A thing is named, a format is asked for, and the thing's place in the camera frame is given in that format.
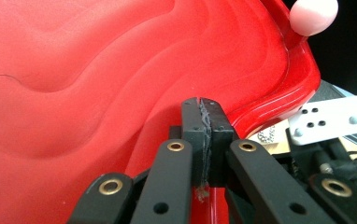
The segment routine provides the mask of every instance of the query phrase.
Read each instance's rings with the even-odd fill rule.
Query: white metal bracket
[[[357,133],[357,96],[305,104],[289,125],[299,146]]]

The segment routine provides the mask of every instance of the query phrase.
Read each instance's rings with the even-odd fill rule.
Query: brass ring
[[[171,151],[181,151],[184,149],[184,145],[180,142],[172,142],[169,145],[167,145],[167,148]]]
[[[240,147],[240,149],[242,149],[244,151],[248,151],[248,152],[252,152],[257,149],[257,147],[255,145],[253,145],[251,143],[247,143],[247,142],[239,143],[239,147]]]
[[[115,194],[122,189],[123,183],[119,179],[109,179],[99,187],[99,192],[104,195]]]
[[[324,189],[338,197],[350,197],[352,195],[352,191],[348,185],[335,179],[323,179],[321,185]]]

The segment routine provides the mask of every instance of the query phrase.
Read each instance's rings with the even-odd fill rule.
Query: hole
[[[103,182],[99,187],[99,192],[104,195],[111,195],[122,189],[123,183],[119,179],[109,179]]]
[[[306,215],[307,214],[307,210],[305,209],[305,207],[303,205],[299,204],[299,203],[291,203],[289,205],[289,207],[296,214],[299,214],[299,215]]]
[[[154,205],[154,212],[156,214],[165,214],[169,210],[167,203],[157,203]]]
[[[350,187],[335,179],[323,179],[321,185],[324,189],[338,197],[350,197],[352,195]]]
[[[173,142],[167,145],[167,148],[171,151],[181,151],[184,149],[184,145],[178,142]]]
[[[250,143],[240,143],[239,147],[244,151],[255,151],[256,149],[256,147]]]

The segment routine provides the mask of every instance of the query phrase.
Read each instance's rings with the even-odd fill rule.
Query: red tray
[[[0,223],[64,223],[99,175],[149,168],[187,98],[220,102],[241,137],[290,116],[320,76],[288,12],[0,0]],[[193,223],[226,220],[221,189],[193,203]]]

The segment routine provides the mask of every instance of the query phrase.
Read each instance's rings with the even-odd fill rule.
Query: red surface
[[[0,223],[64,223],[100,174],[150,167],[187,98],[245,137],[319,81],[279,0],[1,0]],[[226,222],[214,190],[193,223]]]

